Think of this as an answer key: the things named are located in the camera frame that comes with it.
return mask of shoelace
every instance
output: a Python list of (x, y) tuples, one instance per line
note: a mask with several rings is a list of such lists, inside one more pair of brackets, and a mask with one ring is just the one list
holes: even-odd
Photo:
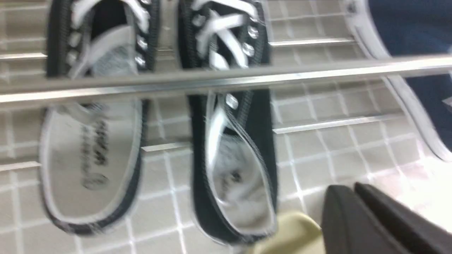
[[(247, 13), (251, 19), (258, 20), (259, 15), (254, 5), (242, 1), (242, 0), (195, 0), (191, 6), (193, 10), (200, 10), (207, 2), (215, 2), (221, 5), (229, 6), (237, 9), (238, 11)], [(248, 57), (244, 52), (248, 50), (249, 45), (241, 45), (237, 37), (230, 30), (231, 28), (239, 27), (245, 24), (246, 16), (243, 14), (230, 14), (220, 16), (216, 11), (209, 10), (210, 19), (206, 21), (204, 27), (196, 34), (197, 51), (201, 58), (205, 58), (207, 51), (209, 50), (209, 62), (212, 68), (217, 70), (228, 70), (229, 64), (226, 59), (208, 47), (210, 42), (209, 38), (216, 34), (228, 47), (234, 60), (240, 68), (248, 68)], [(194, 25), (202, 25), (200, 20), (201, 16), (196, 16), (194, 19)]]
[[(103, 0), (78, 0), (72, 5), (72, 26), (73, 28), (79, 28), (85, 16), (88, 12), (100, 1)], [(132, 12), (134, 13), (139, 29), (147, 33), (149, 28), (149, 13), (141, 6), (138, 0), (121, 0), (125, 4), (127, 4)], [(81, 40), (80, 34), (73, 34), (71, 36), (71, 43), (77, 44)], [(69, 76), (72, 78), (77, 77), (81, 74), (81, 72), (85, 71), (87, 66), (83, 66), (86, 64), (92, 64), (93, 61), (90, 61), (90, 58), (93, 58), (92, 55), (88, 55), (85, 59), (86, 63), (82, 63), (79, 65), (80, 68), (76, 68), (76, 70), (71, 69)], [(92, 104), (90, 107), (84, 107), (80, 104), (74, 103), (69, 105), (64, 105), (64, 112), (69, 114), (75, 120), (83, 123), (83, 124), (91, 124), (100, 118), (111, 118), (106, 116), (103, 113), (102, 107), (97, 106), (96, 104)]]
[[(237, 9), (238, 12), (244, 12), (249, 15), (252, 20), (258, 20), (258, 12), (254, 5), (242, 1), (242, 0), (195, 0), (191, 6), (193, 10), (200, 10), (207, 2), (215, 2), (228, 7)], [(210, 46), (210, 38), (216, 34), (228, 47), (232, 53), (235, 62), (240, 68), (248, 68), (248, 56), (246, 48), (242, 47), (239, 40), (230, 30), (231, 28), (240, 27), (245, 24), (246, 15), (244, 14), (229, 14), (220, 16), (216, 11), (209, 10), (210, 19), (206, 21), (204, 27), (196, 34), (197, 40), (197, 52), (201, 58), (205, 58), (207, 52), (209, 53), (209, 63), (211, 68), (216, 70), (228, 70), (229, 64), (226, 59), (215, 51), (215, 47)], [(193, 24), (201, 26), (204, 22), (200, 15), (194, 17)], [(254, 35), (257, 35), (257, 30), (252, 31)], [(221, 162), (221, 166), (214, 170), (214, 177), (224, 178), (225, 175), (233, 175), (237, 172), (237, 169), (244, 169), (246, 163), (245, 158), (240, 150), (231, 150), (224, 145), (220, 144), (220, 137), (223, 134), (224, 128), (227, 126), (226, 113), (224, 111), (223, 104), (219, 103), (218, 106), (213, 109), (213, 101), (216, 95), (211, 94), (209, 96), (209, 102), (207, 103), (207, 121), (209, 122), (209, 130), (207, 131), (207, 165), (213, 169), (217, 165), (214, 161)], [(228, 190), (226, 200), (221, 200), (224, 205), (229, 205), (231, 201), (243, 200), (246, 197), (252, 195), (252, 190), (260, 182), (260, 174), (257, 172), (251, 172), (252, 176), (243, 185), (237, 186), (236, 189)]]

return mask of white shoelace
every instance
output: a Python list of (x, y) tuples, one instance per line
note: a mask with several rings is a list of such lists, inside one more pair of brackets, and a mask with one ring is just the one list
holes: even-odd
[[(225, 5), (238, 11), (247, 13), (251, 19), (258, 20), (259, 15), (254, 5), (242, 0), (195, 0), (191, 6), (193, 10), (200, 10), (207, 2), (215, 2)], [(216, 11), (209, 10), (210, 19), (206, 21), (203, 29), (196, 34), (197, 51), (201, 58), (205, 58), (209, 50), (209, 62), (212, 68), (217, 70), (228, 70), (229, 64), (226, 59), (208, 47), (210, 37), (217, 34), (218, 37), (231, 51), (237, 65), (240, 68), (248, 68), (248, 57), (242, 50), (242, 45), (237, 40), (237, 37), (230, 30), (231, 28), (239, 27), (245, 24), (245, 15), (230, 14), (220, 16)]]
[[(72, 5), (71, 17), (73, 28), (79, 28), (82, 25), (83, 20), (88, 12), (100, 1), (102, 0), (78, 0), (74, 2)], [(149, 28), (149, 13), (140, 5), (138, 0), (121, 1), (127, 4), (132, 10), (137, 19), (138, 27), (140, 28), (140, 30), (144, 33), (147, 33)], [(114, 40), (115, 42), (109, 43), (108, 46), (105, 46), (102, 45), (103, 43), (96, 43), (98, 42), (97, 40), (95, 42), (92, 42), (92, 45), (84, 47), (83, 51), (81, 52), (82, 55), (80, 56), (80, 61), (72, 64), (71, 70), (69, 72), (69, 77), (80, 77), (86, 72), (90, 65), (93, 65), (100, 57), (102, 57), (102, 55), (111, 50), (113, 46), (119, 46), (122, 41), (127, 43), (126, 40), (130, 37), (132, 33), (131, 30), (133, 30), (133, 28), (119, 29), (118, 27), (118, 29), (116, 29), (114, 32), (107, 35), (110, 36), (109, 41)], [(74, 33), (71, 35), (71, 43), (74, 45), (78, 44), (81, 39), (82, 36), (79, 33)], [(65, 109), (64, 112), (83, 124), (91, 124), (92, 122), (95, 122), (100, 118), (111, 118), (105, 116), (105, 114), (103, 114), (102, 107), (97, 107), (96, 104), (92, 105), (89, 108), (83, 107), (78, 103), (64, 105), (63, 107)]]

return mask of shoe rack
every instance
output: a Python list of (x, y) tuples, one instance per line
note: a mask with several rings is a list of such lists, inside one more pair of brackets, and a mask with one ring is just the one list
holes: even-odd
[[(162, 2), (162, 16), (173, 16), (177, 1)], [(6, 9), (39, 9), (45, 14), (46, 2), (43, 0), (28, 0), (18, 3), (12, 0), (2, 0)], [(162, 21), (162, 35), (158, 58), (160, 60), (175, 60), (174, 48), (174, 20)], [(43, 38), (37, 43), (43, 46)], [(274, 39), (273, 49), (282, 48), (314, 48), (354, 45), (352, 37), (315, 37), (303, 39)], [(24, 65), (27, 62), (43, 62), (46, 54), (42, 49), (25, 47), (4, 50), (0, 54), (0, 64)], [(404, 77), (448, 73), (452, 69), (452, 56), (414, 56), (394, 58), (391, 60), (355, 60), (321, 63), (306, 66), (272, 66), (252, 70), (234, 70), (227, 72), (191, 71), (168, 74), (148, 74), (102, 79), (83, 80), (45, 80), (43, 72), (33, 85), (28, 82), (15, 82), (14, 85), (0, 86), (0, 109), (43, 108), (52, 103), (67, 103), (74, 101), (90, 101), (92, 99), (114, 99), (124, 97), (167, 97), (172, 95), (206, 93), (208, 91), (224, 91), (239, 89), (287, 89), (300, 84), (317, 84), (325, 82), (343, 82), (357, 80), (378, 79), (386, 75), (401, 75)], [(378, 122), (403, 117), (400, 111), (383, 112), (372, 115), (356, 115), (347, 118), (329, 118), (312, 121), (298, 121), (276, 125), (275, 134), (302, 132), (306, 130), (339, 127), (368, 122)], [(155, 152), (179, 149), (190, 146), (190, 137), (182, 136), (173, 140), (152, 140), (144, 151)], [(32, 158), (16, 158), (4, 160), (0, 171), (36, 167), (39, 163)]]

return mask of metal eyelet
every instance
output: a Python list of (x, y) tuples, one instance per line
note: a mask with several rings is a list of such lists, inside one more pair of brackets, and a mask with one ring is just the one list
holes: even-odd
[(147, 49), (147, 42), (143, 37), (137, 36), (137, 43), (142, 49)]
[(257, 37), (259, 36), (259, 31), (257, 30), (257, 28), (255, 28), (253, 26), (249, 26), (248, 34), (250, 35), (251, 38), (257, 39)]
[(76, 47), (79, 44), (81, 38), (82, 38), (81, 33), (72, 32), (71, 35), (69, 36), (69, 45), (71, 47)]
[(239, 107), (239, 101), (232, 94), (226, 94), (226, 104), (232, 109), (237, 109)]
[(67, 53), (67, 56), (66, 56), (66, 63), (70, 66), (74, 65), (75, 61), (77, 60), (78, 55), (79, 55), (78, 52), (75, 50), (69, 51), (69, 53)]
[(193, 17), (193, 25), (200, 27), (204, 22), (206, 21), (206, 16), (202, 16), (200, 14), (196, 14), (196, 16)]
[(253, 46), (249, 45), (248, 43), (243, 43), (242, 44), (242, 51), (243, 53), (245, 53), (245, 55), (251, 57), (254, 56), (254, 48)]
[(146, 65), (146, 61), (141, 54), (137, 54), (137, 56), (135, 57), (135, 62), (137, 62), (140, 67), (145, 67)]

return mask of beige tile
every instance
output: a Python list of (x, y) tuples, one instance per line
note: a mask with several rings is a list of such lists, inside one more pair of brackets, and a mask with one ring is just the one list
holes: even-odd
[(301, 201), (298, 197), (281, 201), (278, 204), (278, 213), (293, 211), (303, 212), (303, 207), (301, 206)]
[(320, 37), (315, 18), (292, 19), (288, 21), (290, 30), (296, 39)]
[(408, 186), (403, 182), (400, 173), (396, 169), (377, 175), (373, 178), (373, 184), (393, 198), (402, 195), (408, 190)]
[(11, 184), (11, 178), (8, 171), (0, 172), (0, 187)]
[(38, 185), (19, 188), (19, 200), (22, 222), (46, 218)]
[(0, 254), (16, 254), (15, 232), (0, 234)]
[(319, 225), (322, 223), (323, 201), (325, 190), (321, 190), (303, 197), (308, 215)]
[(338, 0), (314, 1), (319, 14), (341, 13), (342, 10)]
[(160, 130), (158, 126), (149, 126), (147, 128), (147, 140), (152, 141), (156, 139), (160, 139)]
[(45, 60), (29, 60), (29, 61), (14, 61), (10, 62), (9, 73), (11, 75), (17, 75), (17, 73), (24, 71), (42, 72), (45, 70)]
[(20, 9), (6, 12), (8, 39), (42, 37), (45, 31), (46, 9)]
[(312, 101), (318, 118), (344, 117), (337, 95)]
[(75, 241), (52, 223), (22, 230), (24, 254), (60, 254), (75, 252)]
[(415, 162), (420, 159), (416, 139), (391, 143), (392, 152), (398, 165)]
[(179, 64), (173, 58), (168, 57), (157, 57), (157, 63), (155, 65), (155, 71), (157, 73), (168, 73), (174, 72), (179, 69)]
[(13, 111), (12, 115), (16, 143), (39, 140), (42, 119), (40, 109)]
[(179, 138), (191, 136), (190, 121), (165, 124), (166, 138)]
[(188, 116), (188, 104), (185, 96), (160, 98), (159, 106), (163, 119)]
[(407, 118), (385, 121), (384, 124), (386, 125), (386, 132), (389, 138), (405, 135), (414, 131)]
[(357, 152), (332, 156), (336, 180), (356, 179), (366, 174), (364, 162)]
[(373, 94), (381, 111), (400, 109), (396, 99), (388, 88), (375, 89)]
[(196, 227), (184, 229), (184, 241), (187, 248), (187, 254), (229, 253), (227, 246), (214, 243)]
[(182, 254), (182, 247), (180, 246), (177, 232), (137, 242), (135, 248), (137, 249), (137, 254)]
[(13, 199), (11, 191), (0, 193), (0, 228), (14, 225)]
[(278, 162), (289, 161), (289, 154), (287, 152), (287, 144), (284, 136), (285, 134), (276, 135), (274, 137), (276, 146), (276, 159)]
[(297, 192), (297, 186), (295, 185), (295, 177), (292, 174), (291, 166), (278, 168), (278, 184), (279, 184), (279, 196), (285, 197)]
[(126, 245), (116, 249), (109, 249), (102, 252), (96, 252), (96, 254), (132, 254), (132, 249), (130, 245)]
[(350, 115), (377, 113), (367, 91), (344, 93), (344, 100)]
[(296, 169), (303, 190), (334, 183), (326, 158), (297, 163)]
[(431, 185), (432, 180), (422, 166), (403, 167), (402, 172), (415, 189), (424, 189)]
[(311, 96), (323, 95), (325, 93), (332, 93), (336, 91), (336, 85), (333, 83), (306, 84), (306, 88)]
[(0, 112), (0, 146), (7, 145), (5, 128), (6, 128), (5, 113)]
[[(296, 66), (297, 61), (294, 57), (294, 50), (289, 47), (281, 47), (273, 49), (272, 64), (274, 66)], [(278, 92), (284, 92), (285, 89), (280, 89)]]
[(176, 194), (177, 203), (179, 205), (179, 214), (182, 224), (187, 224), (192, 221), (192, 205), (190, 202), (191, 191), (179, 191)]
[(114, 244), (124, 243), (129, 241), (126, 224), (122, 221), (120, 225), (115, 227), (113, 231), (102, 235), (95, 235), (91, 237), (81, 237), (83, 250), (89, 251), (94, 248), (102, 248)]
[(9, 52), (37, 53), (45, 52), (46, 50), (46, 40), (44, 37), (36, 39), (28, 38), (24, 41), (7, 42), (6, 45)]
[(302, 64), (306, 66), (311, 64), (327, 63), (330, 61), (323, 47), (299, 48), (296, 52), (298, 53)]
[(19, 180), (19, 182), (38, 180), (38, 170), (39, 167), (17, 170), (17, 179)]
[(141, 194), (146, 195), (170, 189), (165, 160), (144, 162)]
[(29, 158), (29, 160), (38, 160), (38, 149), (39, 144), (25, 147), (16, 147), (14, 152), (16, 153), (16, 158)]
[(326, 146), (330, 151), (353, 147), (353, 140), (347, 126), (320, 130)]
[(327, 37), (347, 37), (350, 34), (343, 16), (321, 17), (320, 21)]
[(171, 195), (140, 200), (132, 216), (135, 237), (176, 227), (174, 206)]
[(271, 22), (273, 39), (276, 42), (284, 41), (293, 38), (287, 34), (286, 22), (283, 20), (275, 20)]
[(294, 159), (325, 152), (315, 131), (287, 134)]
[(379, 122), (355, 124), (351, 126), (355, 132), (358, 144), (383, 140)]
[(192, 153), (172, 156), (170, 159), (171, 169), (173, 170), (174, 187), (190, 185), (190, 176), (192, 172)]
[(286, 5), (287, 14), (289, 17), (300, 17), (312, 15), (312, 7), (309, 1), (282, 1)]
[(349, 187), (350, 189), (353, 189), (356, 182), (363, 183), (363, 184), (371, 183), (367, 176), (362, 176), (357, 179), (347, 179), (344, 181), (340, 181), (340, 182), (338, 182), (338, 184), (345, 185), (345, 186)]
[(283, 17), (279, 1), (266, 1), (270, 13), (270, 19), (280, 19)]
[(327, 48), (333, 61), (356, 60), (358, 55), (353, 46), (335, 46)]
[(388, 147), (384, 144), (364, 149), (362, 153), (369, 165), (370, 171), (374, 173), (385, 169), (392, 169), (396, 166), (389, 155)]
[(283, 123), (312, 120), (308, 103), (306, 101), (279, 105), (278, 109)]

